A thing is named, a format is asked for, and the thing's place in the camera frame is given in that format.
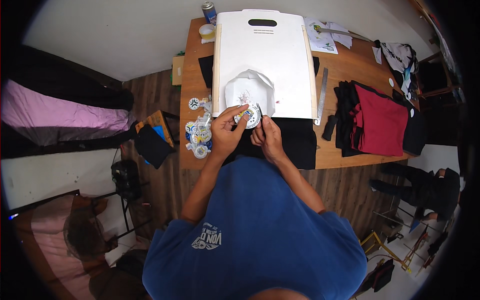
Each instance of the man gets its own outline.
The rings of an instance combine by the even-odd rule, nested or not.
[[[280,129],[264,116],[251,140],[266,160],[236,148],[248,108],[212,123],[213,148],[180,219],[155,232],[143,282],[153,299],[348,299],[366,274],[365,254],[344,218],[290,162]]]
[[[447,221],[453,215],[460,199],[460,176],[447,168],[433,172],[414,167],[388,163],[381,166],[382,173],[400,176],[408,179],[412,186],[396,186],[381,180],[370,180],[373,191],[381,191],[392,196],[398,196],[412,206],[431,209],[421,220]]]

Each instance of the sticker pile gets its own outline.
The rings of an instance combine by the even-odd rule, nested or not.
[[[204,158],[212,149],[212,114],[204,113],[195,122],[188,122],[185,125],[185,138],[189,141],[186,144],[188,150],[192,150],[196,158]]]

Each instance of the wooden table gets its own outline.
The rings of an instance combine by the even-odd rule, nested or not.
[[[188,32],[187,47],[185,49],[180,96],[180,168],[201,169],[206,161],[205,158],[197,159],[191,150],[187,150],[185,147],[187,140],[182,138],[185,135],[185,124],[189,121],[197,120],[198,116],[204,114],[203,109],[189,109],[189,100],[193,97],[202,99],[211,94],[211,89],[205,86],[202,71],[198,63],[199,58],[213,55],[214,52],[214,43],[201,43],[198,29],[203,24],[205,24],[205,18],[192,20]],[[393,79],[393,75],[390,73],[388,63],[385,59],[383,59],[381,65],[375,61],[372,51],[372,46],[374,46],[373,42],[354,38],[353,46],[350,50],[339,43],[336,43],[336,46],[338,55],[316,51],[312,52],[313,56],[317,56],[320,60],[320,69],[316,77],[317,98],[320,97],[323,69],[324,67],[328,68],[327,91],[325,94],[322,121],[320,126],[315,126],[312,122],[313,130],[317,135],[317,145],[319,146],[319,148],[317,147],[315,168],[364,166],[413,157],[406,153],[404,153],[402,157],[373,154],[342,157],[341,150],[335,148],[336,129],[334,129],[332,141],[328,142],[321,138],[328,116],[336,112],[337,98],[333,89],[338,86],[338,82],[355,80],[382,90],[389,96],[392,95],[392,87],[388,79]],[[394,88],[400,91],[400,87],[396,83]]]

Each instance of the paper sheet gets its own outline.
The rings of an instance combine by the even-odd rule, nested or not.
[[[337,23],[327,22],[326,26],[328,27],[328,29],[348,32],[347,29],[343,28],[342,26],[338,25]],[[352,37],[351,36],[339,35],[339,34],[336,34],[336,33],[332,33],[332,38],[333,38],[334,41],[339,42],[340,44],[347,47],[348,49],[350,49],[350,47],[352,47]]]
[[[303,19],[305,27],[307,28],[307,35],[310,40],[310,48],[312,51],[338,54],[332,34],[317,31],[320,28],[328,29],[328,27],[322,22],[310,17],[305,17]]]
[[[215,42],[215,36],[211,39],[203,39],[202,38],[202,44],[212,43],[212,42]]]
[[[225,86],[227,107],[252,103],[260,104],[262,113],[271,117],[275,113],[275,90],[273,82],[265,75],[246,70],[230,80]]]
[[[382,64],[382,49],[375,48],[372,46],[373,55],[375,56],[375,61],[379,64]]]

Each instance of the blue cloth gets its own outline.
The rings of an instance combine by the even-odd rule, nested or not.
[[[162,125],[158,125],[158,126],[152,127],[152,129],[155,130],[155,132],[158,133],[158,135],[160,135],[160,137],[166,142],[166,140],[165,140],[165,135],[163,134],[163,127],[162,127]]]
[[[203,220],[157,230],[143,283],[153,299],[246,299],[286,288],[348,299],[367,271],[344,218],[298,198],[266,160],[242,157],[218,174]]]

